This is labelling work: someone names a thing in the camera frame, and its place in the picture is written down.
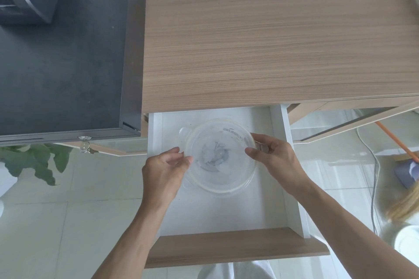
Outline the person's left hand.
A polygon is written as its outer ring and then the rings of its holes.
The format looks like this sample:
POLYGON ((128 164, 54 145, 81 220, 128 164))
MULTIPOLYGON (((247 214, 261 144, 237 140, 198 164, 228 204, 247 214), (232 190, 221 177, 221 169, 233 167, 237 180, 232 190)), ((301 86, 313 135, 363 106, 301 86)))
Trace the person's left hand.
POLYGON ((181 155, 184 153, 180 152, 179 147, 175 147, 146 160, 142 168, 143 198, 140 206, 142 210, 167 210, 175 199, 187 171, 174 166, 175 160, 181 155))

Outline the person's right hand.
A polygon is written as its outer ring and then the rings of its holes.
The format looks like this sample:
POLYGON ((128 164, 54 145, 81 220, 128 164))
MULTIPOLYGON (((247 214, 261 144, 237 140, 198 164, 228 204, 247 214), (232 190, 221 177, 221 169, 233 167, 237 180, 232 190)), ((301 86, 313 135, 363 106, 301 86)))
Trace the person's right hand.
POLYGON ((312 187, 313 182, 303 170, 291 144, 264 134, 251 135, 256 142, 268 147, 268 153, 264 152, 264 162, 260 163, 287 193, 298 198, 312 187))

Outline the clear plastic lidded container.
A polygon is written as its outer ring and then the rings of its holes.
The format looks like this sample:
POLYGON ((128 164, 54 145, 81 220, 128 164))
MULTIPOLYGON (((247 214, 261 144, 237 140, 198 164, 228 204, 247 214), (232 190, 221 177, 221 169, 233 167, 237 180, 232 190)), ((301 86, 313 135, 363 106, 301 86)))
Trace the clear plastic lidded container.
POLYGON ((226 118, 208 120, 179 131, 184 155, 193 162, 185 179, 193 187, 217 196, 229 196, 252 180, 256 161, 245 153, 257 149, 257 142, 241 124, 226 118))

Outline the person's left forearm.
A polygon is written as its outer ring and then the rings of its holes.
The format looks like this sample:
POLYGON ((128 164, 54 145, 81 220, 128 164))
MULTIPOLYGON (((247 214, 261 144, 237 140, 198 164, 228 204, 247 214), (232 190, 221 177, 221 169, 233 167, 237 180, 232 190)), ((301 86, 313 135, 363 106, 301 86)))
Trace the person's left forearm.
POLYGON ((141 279, 170 202, 165 197, 144 198, 133 221, 91 279, 141 279))

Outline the person's right forearm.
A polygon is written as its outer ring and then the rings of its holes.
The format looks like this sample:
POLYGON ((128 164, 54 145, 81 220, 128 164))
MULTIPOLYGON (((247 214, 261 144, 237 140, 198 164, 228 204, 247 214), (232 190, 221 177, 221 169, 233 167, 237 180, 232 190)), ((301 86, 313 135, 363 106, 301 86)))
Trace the person's right forearm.
POLYGON ((284 188, 304 207, 352 279, 419 279, 419 267, 311 180, 284 188))

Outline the white drawer with wooden front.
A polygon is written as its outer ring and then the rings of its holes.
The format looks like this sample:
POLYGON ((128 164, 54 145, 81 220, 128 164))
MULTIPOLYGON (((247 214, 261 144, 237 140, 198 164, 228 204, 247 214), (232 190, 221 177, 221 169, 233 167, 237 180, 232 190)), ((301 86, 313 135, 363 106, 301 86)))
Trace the white drawer with wooden front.
MULTIPOLYGON (((186 134, 216 118, 232 119, 248 131, 291 145, 286 105, 149 114, 148 156, 179 146, 186 134)), ((145 268, 329 255, 327 244, 310 234, 307 213, 257 164, 253 179, 231 195, 216 195, 186 174, 171 203, 145 268)))

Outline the wooden cabinet door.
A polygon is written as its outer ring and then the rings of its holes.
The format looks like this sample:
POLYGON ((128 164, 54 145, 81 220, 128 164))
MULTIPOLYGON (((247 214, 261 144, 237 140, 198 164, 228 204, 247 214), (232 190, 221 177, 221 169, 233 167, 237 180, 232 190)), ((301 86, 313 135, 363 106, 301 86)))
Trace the wooden cabinet door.
POLYGON ((414 110, 419 111, 419 95, 305 102, 287 106, 294 144, 313 143, 414 110))

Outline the clear glass knob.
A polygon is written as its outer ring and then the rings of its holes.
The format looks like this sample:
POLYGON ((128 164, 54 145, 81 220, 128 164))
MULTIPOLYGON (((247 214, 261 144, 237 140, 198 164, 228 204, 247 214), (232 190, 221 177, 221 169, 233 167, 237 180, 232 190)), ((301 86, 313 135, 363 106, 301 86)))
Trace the clear glass knob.
POLYGON ((81 153, 92 153, 91 146, 90 146, 90 140, 92 139, 90 136, 79 136, 78 137, 81 141, 80 144, 80 151, 81 153))

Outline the wooden cabinet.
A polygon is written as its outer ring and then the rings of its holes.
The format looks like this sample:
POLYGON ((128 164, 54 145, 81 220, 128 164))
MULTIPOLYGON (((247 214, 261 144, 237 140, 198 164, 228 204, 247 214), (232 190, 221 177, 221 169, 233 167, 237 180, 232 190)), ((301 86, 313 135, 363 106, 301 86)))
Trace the wooden cabinet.
POLYGON ((143 113, 403 96, 414 0, 146 0, 143 113))

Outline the person's white trousers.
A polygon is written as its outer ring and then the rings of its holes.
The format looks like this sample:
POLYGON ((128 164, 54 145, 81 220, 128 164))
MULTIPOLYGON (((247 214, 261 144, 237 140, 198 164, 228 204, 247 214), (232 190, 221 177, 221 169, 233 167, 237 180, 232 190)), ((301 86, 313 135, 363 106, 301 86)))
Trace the person's white trousers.
POLYGON ((267 260, 204 265, 197 279, 276 279, 267 260))

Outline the dark grey cabinet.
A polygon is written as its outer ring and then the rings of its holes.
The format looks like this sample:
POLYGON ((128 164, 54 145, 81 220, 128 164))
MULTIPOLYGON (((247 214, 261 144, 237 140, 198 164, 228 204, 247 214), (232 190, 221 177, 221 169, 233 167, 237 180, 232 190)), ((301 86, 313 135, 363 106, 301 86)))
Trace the dark grey cabinet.
POLYGON ((0 24, 0 146, 141 135, 146 0, 57 0, 0 24))

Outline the green leafy plant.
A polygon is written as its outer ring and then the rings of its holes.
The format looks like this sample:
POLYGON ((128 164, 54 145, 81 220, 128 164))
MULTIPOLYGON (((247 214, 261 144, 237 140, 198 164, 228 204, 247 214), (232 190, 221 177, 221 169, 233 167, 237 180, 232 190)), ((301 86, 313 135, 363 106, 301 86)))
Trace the green leafy plant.
POLYGON ((52 157, 57 171, 63 173, 72 150, 72 147, 52 143, 3 146, 0 147, 0 162, 14 177, 18 178, 24 169, 30 168, 34 170, 35 177, 49 186, 56 186, 49 160, 52 157))

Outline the grey dustpan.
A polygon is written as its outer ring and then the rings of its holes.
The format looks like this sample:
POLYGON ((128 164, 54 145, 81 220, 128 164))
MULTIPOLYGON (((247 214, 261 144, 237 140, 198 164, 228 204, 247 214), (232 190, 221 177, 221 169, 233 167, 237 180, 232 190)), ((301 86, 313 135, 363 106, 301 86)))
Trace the grey dustpan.
POLYGON ((410 189, 419 181, 419 163, 412 159, 397 162, 394 172, 406 189, 410 189))

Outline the white bucket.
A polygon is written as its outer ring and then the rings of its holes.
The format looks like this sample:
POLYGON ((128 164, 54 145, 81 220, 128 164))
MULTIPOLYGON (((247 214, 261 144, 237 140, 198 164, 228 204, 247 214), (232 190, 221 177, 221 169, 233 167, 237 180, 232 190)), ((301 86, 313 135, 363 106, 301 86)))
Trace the white bucket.
POLYGON ((407 225, 394 237, 393 248, 419 267, 419 225, 407 225))

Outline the white plant pot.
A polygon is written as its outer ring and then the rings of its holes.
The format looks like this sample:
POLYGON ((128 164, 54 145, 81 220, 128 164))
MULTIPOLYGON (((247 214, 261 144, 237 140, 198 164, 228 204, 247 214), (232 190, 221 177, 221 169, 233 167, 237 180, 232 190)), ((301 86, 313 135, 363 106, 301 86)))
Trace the white plant pot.
POLYGON ((17 181, 18 178, 12 176, 5 164, 0 162, 0 218, 4 212, 4 203, 1 198, 17 181))

